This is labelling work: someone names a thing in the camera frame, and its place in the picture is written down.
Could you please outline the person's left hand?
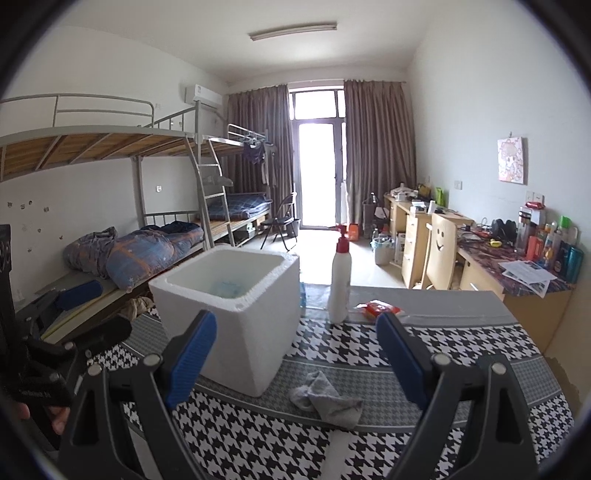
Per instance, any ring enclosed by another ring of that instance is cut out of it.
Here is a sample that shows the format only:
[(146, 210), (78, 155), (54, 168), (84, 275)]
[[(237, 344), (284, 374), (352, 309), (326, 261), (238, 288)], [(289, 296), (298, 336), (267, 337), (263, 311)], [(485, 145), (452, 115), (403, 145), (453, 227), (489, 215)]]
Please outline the person's left hand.
[[(31, 409), (22, 402), (15, 402), (16, 414), (21, 420), (30, 420), (33, 415)], [(41, 413), (35, 414), (36, 419), (49, 420), (54, 433), (61, 436), (65, 430), (71, 409), (69, 407), (41, 407)]]

